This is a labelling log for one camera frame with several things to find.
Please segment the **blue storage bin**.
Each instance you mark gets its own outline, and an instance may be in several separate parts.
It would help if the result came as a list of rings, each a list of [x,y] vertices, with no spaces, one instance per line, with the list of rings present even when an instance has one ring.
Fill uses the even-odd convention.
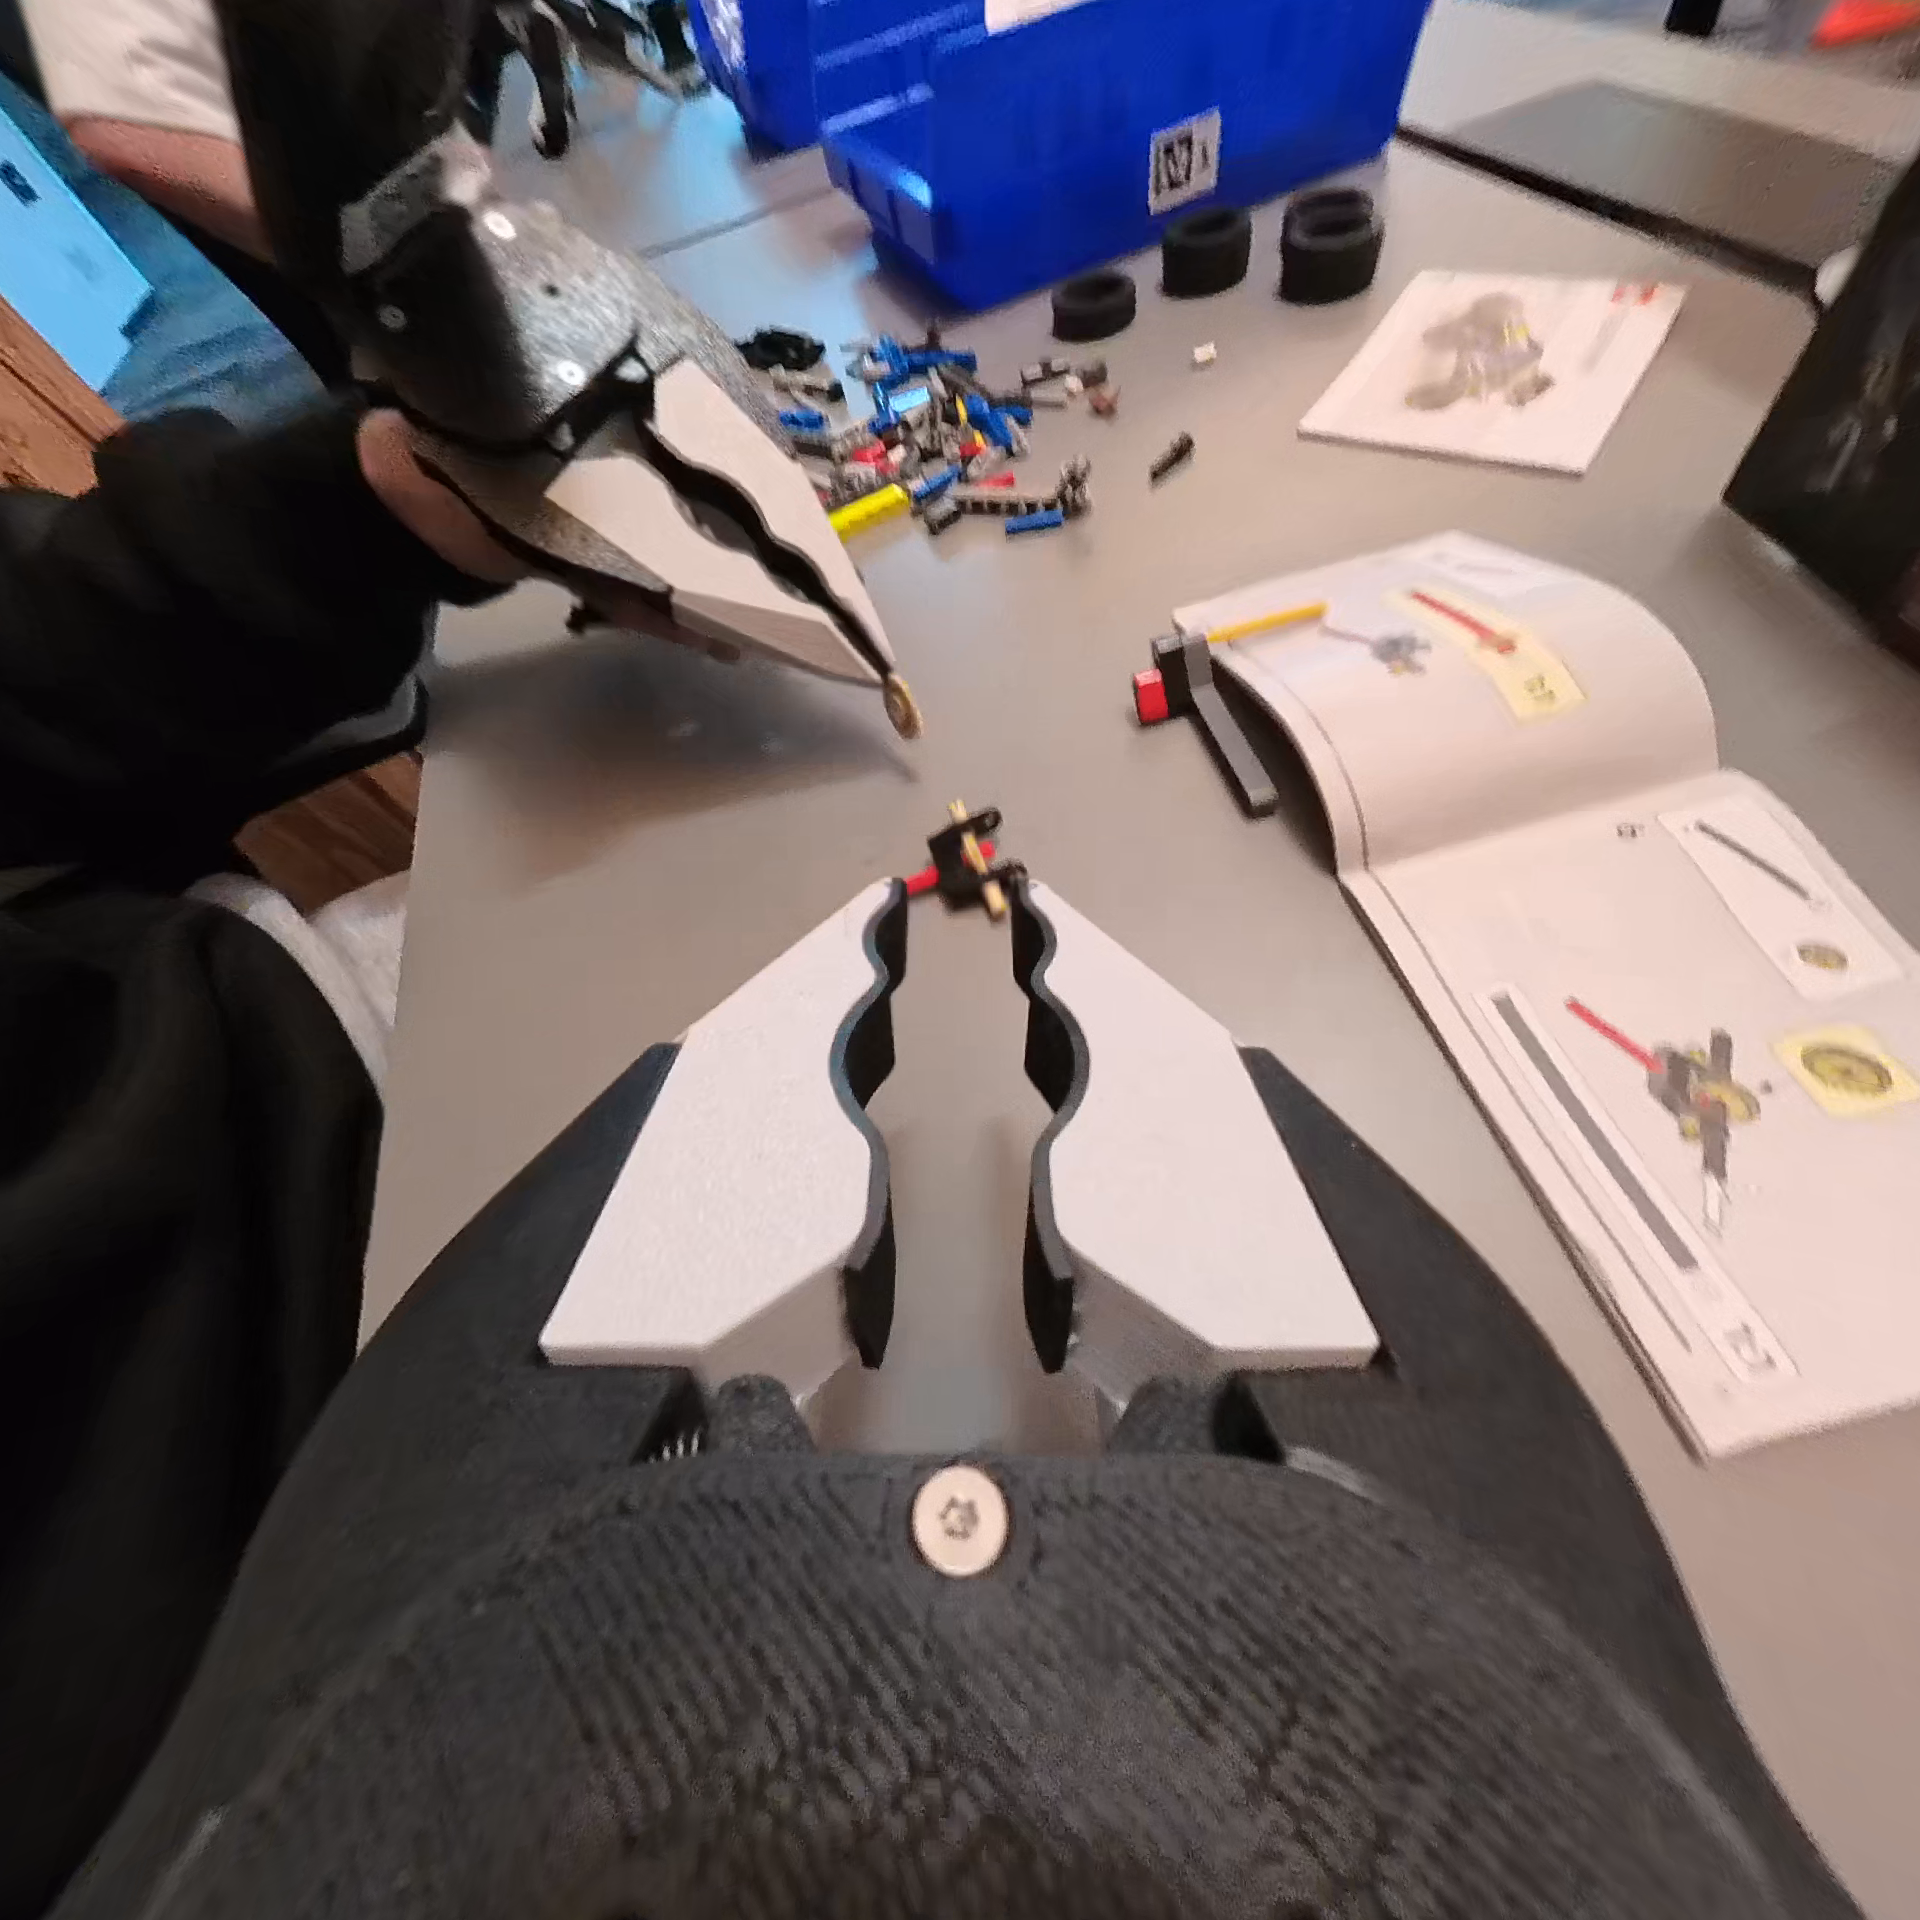
[[[904,92],[823,124],[877,255],[964,311],[1375,158],[1426,2],[1109,2],[934,37]]]
[[[756,149],[797,152],[820,138],[814,67],[830,2],[689,2],[687,23],[709,83]]]

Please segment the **person's grey pants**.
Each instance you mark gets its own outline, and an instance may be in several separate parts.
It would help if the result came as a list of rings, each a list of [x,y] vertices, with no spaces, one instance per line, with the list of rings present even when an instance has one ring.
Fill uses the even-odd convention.
[[[375,1091],[384,1093],[397,1019],[408,879],[407,871],[372,879],[311,915],[264,879],[240,872],[207,876],[193,883],[186,896],[218,904],[288,952],[326,1002]]]

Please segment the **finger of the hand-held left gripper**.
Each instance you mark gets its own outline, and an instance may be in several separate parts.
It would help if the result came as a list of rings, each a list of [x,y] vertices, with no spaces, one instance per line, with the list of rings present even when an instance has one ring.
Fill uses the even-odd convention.
[[[657,372],[639,410],[637,439],[681,502],[724,525],[772,591],[834,635],[814,672],[844,680],[897,678],[872,599],[808,476],[716,374],[689,359]]]
[[[720,538],[660,474],[625,452],[564,466],[544,504],[567,565],[598,596],[649,596],[705,639],[791,662],[814,677],[880,686],[889,666],[820,590],[776,578],[743,534]]]

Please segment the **open instruction booklet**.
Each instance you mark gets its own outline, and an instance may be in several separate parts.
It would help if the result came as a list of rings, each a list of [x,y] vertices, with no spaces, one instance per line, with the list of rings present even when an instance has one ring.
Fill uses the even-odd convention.
[[[1917,1403],[1916,949],[1629,595],[1445,533],[1170,612],[1700,1459]]]

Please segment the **closed instruction booklet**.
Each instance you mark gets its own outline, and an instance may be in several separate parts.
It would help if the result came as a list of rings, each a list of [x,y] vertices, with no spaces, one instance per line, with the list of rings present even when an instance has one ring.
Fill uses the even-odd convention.
[[[1583,476],[1687,295],[1668,279],[1418,272],[1298,432],[1305,440]]]

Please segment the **black lego gear frame assembly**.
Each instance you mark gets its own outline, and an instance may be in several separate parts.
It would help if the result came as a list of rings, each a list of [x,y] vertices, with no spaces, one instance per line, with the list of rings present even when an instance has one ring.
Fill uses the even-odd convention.
[[[946,823],[928,837],[926,862],[901,877],[904,898],[940,898],[948,909],[978,908],[988,920],[1009,915],[1025,864],[998,852],[1001,812],[950,800]]]

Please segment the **another person's forearm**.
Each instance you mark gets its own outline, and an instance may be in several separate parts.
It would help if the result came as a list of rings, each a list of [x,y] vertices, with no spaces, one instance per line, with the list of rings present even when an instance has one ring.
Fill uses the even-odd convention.
[[[262,264],[274,262],[248,163],[234,139],[96,111],[69,115],[63,131],[101,173],[134,189],[176,224]]]

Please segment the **black desk mat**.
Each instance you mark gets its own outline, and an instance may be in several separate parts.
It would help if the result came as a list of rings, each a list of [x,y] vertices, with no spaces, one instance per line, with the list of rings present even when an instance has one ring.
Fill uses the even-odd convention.
[[[1904,165],[1821,134],[1612,83],[1558,87],[1398,139],[1655,242],[1809,283],[1864,240]]]

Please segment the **person's left forearm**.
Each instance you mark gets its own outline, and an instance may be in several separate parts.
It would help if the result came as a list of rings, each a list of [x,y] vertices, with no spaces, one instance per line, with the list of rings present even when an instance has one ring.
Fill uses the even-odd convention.
[[[382,710],[431,614],[492,588],[372,492],[340,399],[172,411],[79,495],[5,492],[1,858],[127,871],[248,815],[316,738]]]

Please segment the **pile of loose lego pieces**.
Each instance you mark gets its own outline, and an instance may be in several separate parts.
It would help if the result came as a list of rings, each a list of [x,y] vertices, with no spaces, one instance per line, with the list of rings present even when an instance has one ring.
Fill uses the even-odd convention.
[[[1025,460],[1039,416],[1113,416],[1117,386],[1101,360],[1045,357],[996,388],[937,326],[914,343],[854,340],[840,368],[823,340],[789,326],[761,326],[735,350],[775,395],[780,430],[844,541],[893,522],[926,538],[968,522],[1042,538],[1093,509],[1088,456],[1057,471]]]

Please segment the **person's black jacket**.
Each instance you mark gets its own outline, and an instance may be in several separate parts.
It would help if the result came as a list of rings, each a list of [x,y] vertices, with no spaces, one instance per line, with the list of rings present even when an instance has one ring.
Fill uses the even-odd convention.
[[[1,917],[1,1912],[152,1756],[361,1310],[377,1079],[244,883]]]

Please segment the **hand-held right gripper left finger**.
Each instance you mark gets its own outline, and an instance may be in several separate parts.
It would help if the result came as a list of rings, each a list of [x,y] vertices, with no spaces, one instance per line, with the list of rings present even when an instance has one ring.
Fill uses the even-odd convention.
[[[874,1370],[895,1318],[889,1147],[906,894],[877,879],[655,1047],[655,1091],[544,1322],[567,1367],[780,1381]]]

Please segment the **grey beam lego assembly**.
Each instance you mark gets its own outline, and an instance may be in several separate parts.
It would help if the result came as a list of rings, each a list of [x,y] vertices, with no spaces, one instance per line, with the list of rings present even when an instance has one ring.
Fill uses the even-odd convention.
[[[1280,798],[1218,690],[1214,653],[1239,639],[1258,639],[1318,621],[1325,612],[1328,603],[1318,600],[1193,632],[1166,630],[1152,637],[1146,667],[1130,678],[1136,724],[1159,730],[1174,719],[1190,722],[1228,780],[1239,812],[1250,821],[1270,815]]]

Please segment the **black lego set box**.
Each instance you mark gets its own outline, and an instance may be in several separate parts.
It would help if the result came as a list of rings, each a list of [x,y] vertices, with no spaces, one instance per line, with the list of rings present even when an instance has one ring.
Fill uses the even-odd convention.
[[[1917,166],[1890,189],[1726,508],[1917,666]]]

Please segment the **person's left hand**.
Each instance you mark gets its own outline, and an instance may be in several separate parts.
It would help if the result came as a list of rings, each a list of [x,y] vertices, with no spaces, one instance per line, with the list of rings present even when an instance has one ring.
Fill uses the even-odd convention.
[[[482,518],[422,463],[418,435],[401,413],[386,406],[362,411],[353,424],[353,456],[389,515],[465,580],[497,590],[527,580],[560,583],[546,565],[532,565],[494,539]],[[735,643],[684,629],[633,588],[576,590],[574,596],[589,626],[673,643],[722,666],[743,658]]]

